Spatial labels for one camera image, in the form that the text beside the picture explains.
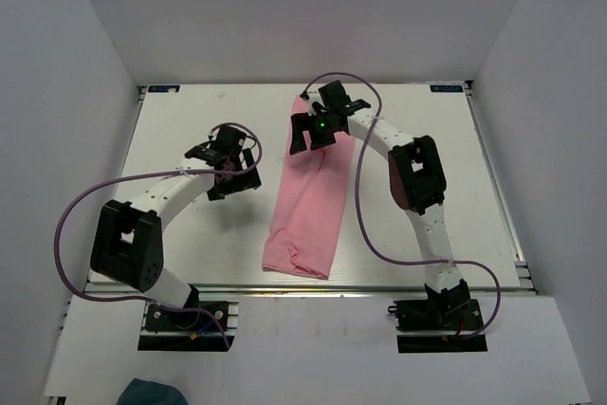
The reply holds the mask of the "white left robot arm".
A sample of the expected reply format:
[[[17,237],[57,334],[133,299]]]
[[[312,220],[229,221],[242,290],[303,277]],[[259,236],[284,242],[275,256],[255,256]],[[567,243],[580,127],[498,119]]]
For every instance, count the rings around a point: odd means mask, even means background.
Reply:
[[[247,127],[228,122],[212,128],[209,138],[184,154],[176,168],[159,175],[150,189],[126,201],[112,199],[101,214],[90,257],[91,269],[168,307],[178,327],[200,317],[198,291],[164,265],[163,232],[196,198],[210,201],[261,186],[257,165],[261,142]]]

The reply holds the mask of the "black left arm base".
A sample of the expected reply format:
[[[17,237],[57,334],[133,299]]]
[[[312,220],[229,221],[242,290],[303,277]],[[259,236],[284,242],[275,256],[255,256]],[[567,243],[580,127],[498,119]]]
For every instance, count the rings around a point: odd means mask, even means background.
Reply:
[[[227,353],[235,339],[239,302],[201,298],[204,312],[175,312],[147,304],[138,337],[140,352]]]

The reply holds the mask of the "pink t-shirt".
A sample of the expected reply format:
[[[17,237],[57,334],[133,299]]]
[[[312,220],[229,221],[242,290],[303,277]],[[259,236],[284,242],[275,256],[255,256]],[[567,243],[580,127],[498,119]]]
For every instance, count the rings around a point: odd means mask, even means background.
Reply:
[[[356,140],[285,153],[262,269],[326,280],[335,258]]]

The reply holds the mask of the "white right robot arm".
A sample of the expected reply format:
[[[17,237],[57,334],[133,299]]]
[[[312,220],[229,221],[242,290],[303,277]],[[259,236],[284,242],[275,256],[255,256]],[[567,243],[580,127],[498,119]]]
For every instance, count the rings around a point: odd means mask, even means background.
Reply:
[[[306,110],[291,116],[289,153],[293,156],[334,145],[338,133],[362,141],[355,172],[355,207],[362,237],[375,256],[386,263],[423,267],[430,320],[442,328],[453,326],[461,319],[462,306],[470,301],[470,294],[446,229],[447,179],[434,139],[402,132],[381,117],[382,100],[377,101],[377,109],[362,99],[353,100],[341,81],[328,83],[316,92],[305,89],[300,98]],[[368,148],[386,160],[390,194],[412,224],[419,260],[396,260],[381,254],[363,227],[359,184]]]

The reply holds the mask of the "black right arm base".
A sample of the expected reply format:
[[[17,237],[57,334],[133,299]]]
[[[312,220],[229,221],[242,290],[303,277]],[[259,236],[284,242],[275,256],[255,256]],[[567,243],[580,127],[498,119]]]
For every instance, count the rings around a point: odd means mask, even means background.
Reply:
[[[424,300],[399,300],[387,307],[395,318],[400,354],[481,353],[487,351],[480,305],[465,281],[450,290],[426,288]]]

